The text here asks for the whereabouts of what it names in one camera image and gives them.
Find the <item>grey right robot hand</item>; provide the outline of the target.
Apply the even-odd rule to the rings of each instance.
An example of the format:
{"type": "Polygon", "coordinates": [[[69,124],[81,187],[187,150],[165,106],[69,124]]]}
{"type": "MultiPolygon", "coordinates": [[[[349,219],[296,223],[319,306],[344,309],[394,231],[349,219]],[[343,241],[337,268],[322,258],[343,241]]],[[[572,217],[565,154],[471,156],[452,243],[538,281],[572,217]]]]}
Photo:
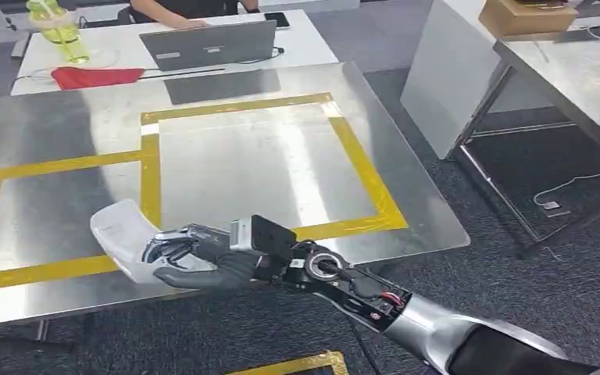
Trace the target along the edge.
{"type": "Polygon", "coordinates": [[[224,230],[191,223],[155,234],[141,260],[157,263],[153,276],[173,288],[229,290],[241,288],[254,276],[263,254],[234,251],[224,230]],[[190,270],[179,261],[190,256],[209,263],[211,270],[190,270]]]}

